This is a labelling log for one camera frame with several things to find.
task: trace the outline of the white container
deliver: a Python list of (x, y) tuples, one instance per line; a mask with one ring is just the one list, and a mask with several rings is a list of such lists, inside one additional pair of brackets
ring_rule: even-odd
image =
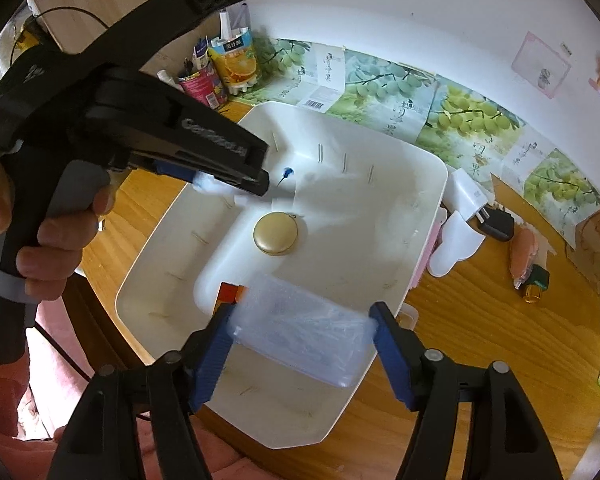
[[(268, 256), (253, 227), (271, 203), (236, 206), (186, 186), (116, 298), (118, 316), (154, 358), (206, 326), (221, 282), (248, 286), (272, 274), (360, 312), (384, 301), (397, 314), (422, 256), (446, 184), (436, 156), (280, 103), (254, 107), (240, 124), (269, 143), (273, 186), (294, 169), (281, 186), (294, 184), (295, 199), (282, 207), (297, 216), (299, 239), (290, 254)], [(369, 349), (364, 373), (374, 356)], [(364, 373), (337, 388), (234, 345), (208, 406), (267, 447), (305, 446), (329, 434)]]

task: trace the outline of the plastic box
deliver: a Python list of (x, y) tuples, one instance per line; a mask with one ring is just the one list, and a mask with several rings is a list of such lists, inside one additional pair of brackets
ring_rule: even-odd
[(333, 386), (360, 376), (376, 322), (273, 276), (256, 277), (229, 320), (234, 340)]

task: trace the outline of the blue pin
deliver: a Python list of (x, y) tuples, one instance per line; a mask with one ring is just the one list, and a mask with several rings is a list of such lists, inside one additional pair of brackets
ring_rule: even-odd
[(285, 180), (289, 175), (292, 175), (292, 174), (294, 174), (294, 170), (292, 170), (291, 168), (285, 168), (285, 171), (282, 174), (282, 178), (280, 179), (278, 186), (282, 183), (283, 180)]

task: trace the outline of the yellow bottle cap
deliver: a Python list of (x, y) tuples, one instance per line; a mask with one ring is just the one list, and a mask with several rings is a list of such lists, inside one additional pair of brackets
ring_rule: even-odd
[(289, 214), (280, 211), (264, 215), (253, 229), (253, 241), (271, 256), (288, 253), (298, 239), (298, 224)]

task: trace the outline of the hand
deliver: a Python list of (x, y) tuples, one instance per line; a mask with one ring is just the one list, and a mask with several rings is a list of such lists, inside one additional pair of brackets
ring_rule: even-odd
[[(55, 300), (66, 279), (82, 259), (82, 249), (98, 231), (98, 215), (113, 208), (114, 189), (102, 188), (91, 210), (46, 219), (38, 229), (40, 247), (23, 247), (16, 257), (18, 272), (26, 278), (25, 291), (37, 300)], [(7, 174), (0, 164), (0, 234), (11, 223), (11, 193)]]

